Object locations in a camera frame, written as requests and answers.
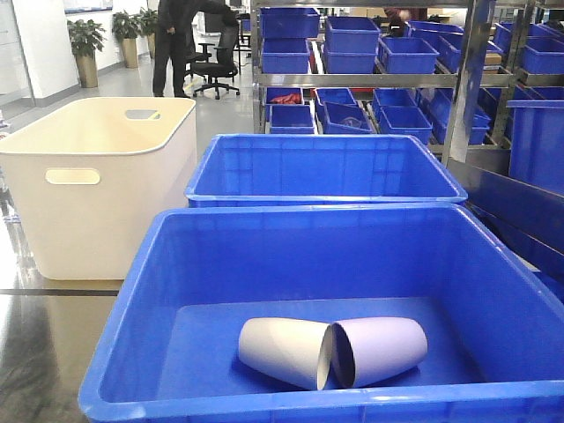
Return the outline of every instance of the white plastic bin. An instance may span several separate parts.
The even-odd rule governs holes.
[[[0,140],[0,167],[43,276],[125,277],[155,214],[186,205],[195,104],[79,100]]]

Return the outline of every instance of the shiny floor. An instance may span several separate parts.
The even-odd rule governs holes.
[[[197,97],[197,150],[201,157],[219,133],[252,132],[251,69],[243,57],[234,85],[241,95],[213,90]],[[166,96],[172,95],[168,75]],[[152,63],[100,76],[99,87],[11,119],[12,130],[73,100],[94,96],[150,96]],[[186,79],[186,92],[202,84]],[[41,276],[0,174],[0,423],[85,422],[78,387],[112,308],[121,280],[54,281]]]

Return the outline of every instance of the black pants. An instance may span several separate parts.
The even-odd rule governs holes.
[[[172,35],[158,28],[155,34],[155,68],[152,74],[152,92],[156,95],[162,95],[165,89],[169,58],[173,63],[174,95],[182,94],[186,73],[186,34]]]

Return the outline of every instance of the bin bottom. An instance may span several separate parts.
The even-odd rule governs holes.
[[[485,382],[449,324],[448,315],[433,298],[224,303],[178,310],[155,399],[300,390],[262,375],[242,364],[237,357],[242,325],[251,317],[265,316],[321,322],[364,316],[410,317],[418,321],[427,334],[427,357],[417,367],[372,386]],[[330,375],[326,389],[337,387],[334,375]]]

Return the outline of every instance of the gold plant pot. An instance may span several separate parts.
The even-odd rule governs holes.
[[[135,38],[126,38],[122,41],[123,58],[126,68],[138,68],[137,41]]]
[[[155,58],[155,34],[151,33],[147,35],[147,44],[149,44],[149,56],[151,59]]]
[[[83,88],[94,88],[98,86],[98,70],[96,68],[96,57],[74,56],[77,61],[80,85]]]

